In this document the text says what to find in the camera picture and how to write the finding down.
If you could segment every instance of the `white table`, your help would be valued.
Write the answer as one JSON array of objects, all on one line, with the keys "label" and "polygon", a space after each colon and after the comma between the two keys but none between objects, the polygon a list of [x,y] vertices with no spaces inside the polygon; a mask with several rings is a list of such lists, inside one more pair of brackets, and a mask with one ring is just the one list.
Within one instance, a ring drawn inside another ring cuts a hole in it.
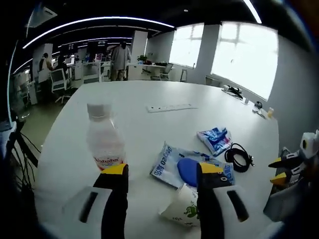
[{"label": "white table", "polygon": [[[180,82],[128,81],[82,85],[64,106],[48,134],[39,160],[35,203],[40,222],[57,224],[61,208],[99,176],[86,144],[89,125],[86,103],[100,98],[113,103],[116,125],[125,139],[129,164],[127,239],[189,238],[189,230],[158,216],[174,189],[149,175],[164,141],[174,147],[209,151],[196,136],[200,130],[225,126],[234,142],[254,156],[256,167],[235,173],[236,184],[256,198],[262,211],[278,156],[278,123],[252,113],[252,105],[225,94],[220,88]],[[198,109],[149,114],[147,106],[192,103]],[[223,154],[218,157],[224,161]],[[252,232],[246,238],[256,237]]]}]

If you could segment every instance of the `person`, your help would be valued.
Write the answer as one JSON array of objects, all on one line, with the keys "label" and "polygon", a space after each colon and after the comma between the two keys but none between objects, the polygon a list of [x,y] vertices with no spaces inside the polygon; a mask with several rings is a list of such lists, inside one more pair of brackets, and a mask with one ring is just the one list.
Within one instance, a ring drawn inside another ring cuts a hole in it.
[{"label": "person", "polygon": [[50,71],[53,71],[53,67],[51,64],[51,61],[48,58],[48,53],[44,53],[40,62],[39,62],[39,71],[42,71],[44,69],[49,69]]},{"label": "person", "polygon": [[111,71],[111,81],[119,80],[122,81],[125,76],[127,62],[131,60],[131,51],[126,46],[126,42],[121,42],[121,44],[116,47],[113,51],[111,58],[112,71]]},{"label": "person", "polygon": [[58,58],[58,65],[55,67],[55,70],[63,69],[63,71],[64,71],[64,76],[66,77],[66,71],[68,70],[68,67],[67,67],[67,65],[65,64],[64,60],[65,60],[64,56],[59,56],[59,58]]}]

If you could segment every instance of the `bright window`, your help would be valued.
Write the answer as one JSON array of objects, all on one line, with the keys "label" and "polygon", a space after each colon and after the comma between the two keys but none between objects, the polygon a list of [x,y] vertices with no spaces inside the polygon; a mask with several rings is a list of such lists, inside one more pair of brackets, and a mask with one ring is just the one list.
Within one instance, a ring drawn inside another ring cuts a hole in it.
[{"label": "bright window", "polygon": [[278,62],[277,31],[249,23],[224,22],[211,74],[268,100]]},{"label": "bright window", "polygon": [[169,62],[196,67],[204,23],[179,27],[174,33]]}]

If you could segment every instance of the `plastic bottle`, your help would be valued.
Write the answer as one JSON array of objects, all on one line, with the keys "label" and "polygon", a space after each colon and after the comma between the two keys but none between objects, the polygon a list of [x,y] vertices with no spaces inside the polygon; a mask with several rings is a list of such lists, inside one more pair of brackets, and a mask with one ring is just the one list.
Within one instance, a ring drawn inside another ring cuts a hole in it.
[{"label": "plastic bottle", "polygon": [[111,105],[87,104],[87,144],[100,170],[125,163],[124,141],[111,119]]}]

